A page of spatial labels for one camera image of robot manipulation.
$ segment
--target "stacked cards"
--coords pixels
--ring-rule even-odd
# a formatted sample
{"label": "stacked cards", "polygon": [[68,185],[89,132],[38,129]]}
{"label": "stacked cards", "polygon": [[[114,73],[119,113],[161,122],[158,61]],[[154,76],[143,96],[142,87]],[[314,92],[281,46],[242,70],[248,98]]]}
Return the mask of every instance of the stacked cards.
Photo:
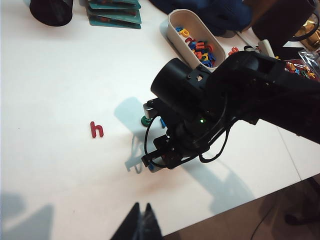
{"label": "stacked cards", "polygon": [[86,9],[93,26],[141,29],[138,0],[88,0]]}

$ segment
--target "black cup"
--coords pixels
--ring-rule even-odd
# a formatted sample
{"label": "black cup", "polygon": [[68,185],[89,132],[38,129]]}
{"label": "black cup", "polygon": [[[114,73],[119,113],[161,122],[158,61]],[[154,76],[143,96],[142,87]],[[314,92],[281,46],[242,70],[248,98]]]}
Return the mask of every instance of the black cup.
{"label": "black cup", "polygon": [[59,27],[72,19],[74,0],[31,0],[30,12],[41,23]]}

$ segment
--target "dark blue fabric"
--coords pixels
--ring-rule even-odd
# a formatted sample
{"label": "dark blue fabric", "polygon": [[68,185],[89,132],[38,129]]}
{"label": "dark blue fabric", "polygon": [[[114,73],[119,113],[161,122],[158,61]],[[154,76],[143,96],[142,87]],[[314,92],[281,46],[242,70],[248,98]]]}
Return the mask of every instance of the dark blue fabric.
{"label": "dark blue fabric", "polygon": [[150,0],[166,14],[175,9],[196,13],[215,36],[226,30],[241,31],[252,19],[252,10],[242,0]]}

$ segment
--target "black container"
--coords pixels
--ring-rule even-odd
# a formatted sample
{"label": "black container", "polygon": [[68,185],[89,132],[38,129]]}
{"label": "black container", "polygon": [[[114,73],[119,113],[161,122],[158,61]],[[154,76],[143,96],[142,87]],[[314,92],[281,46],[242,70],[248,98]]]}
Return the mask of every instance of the black container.
{"label": "black container", "polygon": [[[287,41],[301,41],[310,37],[319,26],[316,0],[278,0],[252,26],[255,35],[268,39],[273,49],[282,47]],[[308,18],[315,14],[317,25],[309,33],[294,37]]]}
{"label": "black container", "polygon": [[59,27],[72,19],[74,0],[31,0],[31,14],[43,24]]}

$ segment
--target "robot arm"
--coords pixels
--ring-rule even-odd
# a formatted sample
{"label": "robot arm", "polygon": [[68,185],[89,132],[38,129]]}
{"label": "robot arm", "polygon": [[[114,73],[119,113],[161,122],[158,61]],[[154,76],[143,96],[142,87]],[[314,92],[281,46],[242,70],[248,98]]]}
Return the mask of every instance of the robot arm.
{"label": "robot arm", "polygon": [[[167,132],[154,139],[156,151],[145,150],[144,165],[173,169],[197,156],[211,162],[238,120],[255,125],[263,119],[320,144],[320,83],[284,68],[256,52],[235,53],[213,73],[202,65],[192,70],[177,58],[168,62],[151,85],[158,98],[143,106],[148,118],[161,116]],[[204,159],[224,132],[220,153]],[[153,162],[158,157],[165,165]]]}

